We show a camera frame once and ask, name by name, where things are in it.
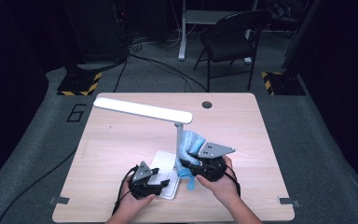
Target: white desk lamp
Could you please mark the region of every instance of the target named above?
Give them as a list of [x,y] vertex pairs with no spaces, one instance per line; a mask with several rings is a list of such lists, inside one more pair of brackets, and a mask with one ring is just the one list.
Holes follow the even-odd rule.
[[121,113],[173,122],[177,128],[176,150],[179,149],[182,142],[184,124],[189,124],[193,120],[193,115],[189,112],[167,109],[152,105],[141,105],[104,97],[97,98],[94,101],[94,106]]

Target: black chair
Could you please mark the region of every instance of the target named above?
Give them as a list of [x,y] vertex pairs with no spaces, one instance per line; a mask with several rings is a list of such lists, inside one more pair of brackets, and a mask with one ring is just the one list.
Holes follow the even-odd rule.
[[[211,77],[211,62],[220,63],[231,61],[233,64],[237,59],[252,58],[248,90],[251,89],[252,75],[255,67],[255,55],[257,53],[260,32],[269,23],[271,13],[267,10],[252,10],[236,12],[219,20],[208,31],[200,35],[203,50],[197,60],[194,70],[200,61],[208,61],[207,91],[210,91],[210,79],[214,77],[225,77],[226,74]],[[251,30],[249,38],[246,38],[246,30]],[[202,59],[207,52],[208,58]]]

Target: hazard tape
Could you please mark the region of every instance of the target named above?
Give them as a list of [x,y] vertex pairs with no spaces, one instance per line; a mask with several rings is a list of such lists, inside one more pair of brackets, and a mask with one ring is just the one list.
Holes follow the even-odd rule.
[[283,73],[281,72],[262,72],[261,73],[261,77],[264,80],[264,84],[266,85],[266,89],[268,92],[268,95],[274,95],[274,90],[272,89],[271,83],[269,82],[269,74],[273,74],[273,75],[283,75]]
[[95,89],[97,89],[98,82],[100,81],[102,75],[103,75],[102,73],[99,73],[95,76],[88,91],[57,91],[57,95],[67,95],[67,96],[92,95]]

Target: blue fabric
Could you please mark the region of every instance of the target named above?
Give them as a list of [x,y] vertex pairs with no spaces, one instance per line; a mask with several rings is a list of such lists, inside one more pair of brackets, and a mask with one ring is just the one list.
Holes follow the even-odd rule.
[[192,131],[183,131],[182,135],[182,142],[179,146],[179,149],[176,151],[176,161],[175,161],[175,167],[176,167],[176,173],[180,178],[190,178],[187,188],[189,190],[193,190],[195,188],[194,186],[194,177],[190,169],[185,168],[180,162],[179,159],[189,161],[191,164],[194,165],[200,165],[200,162],[188,155],[187,153],[193,153],[198,154],[200,151],[200,148],[205,142],[205,138],[203,138],[201,135],[192,132]]

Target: black wall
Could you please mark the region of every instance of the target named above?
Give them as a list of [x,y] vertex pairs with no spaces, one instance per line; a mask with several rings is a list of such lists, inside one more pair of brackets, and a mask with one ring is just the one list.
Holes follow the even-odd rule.
[[43,64],[37,58],[0,0],[0,168],[19,143],[48,89]]
[[84,62],[125,57],[113,0],[63,0],[62,5]]
[[290,66],[358,174],[358,1],[321,1]]

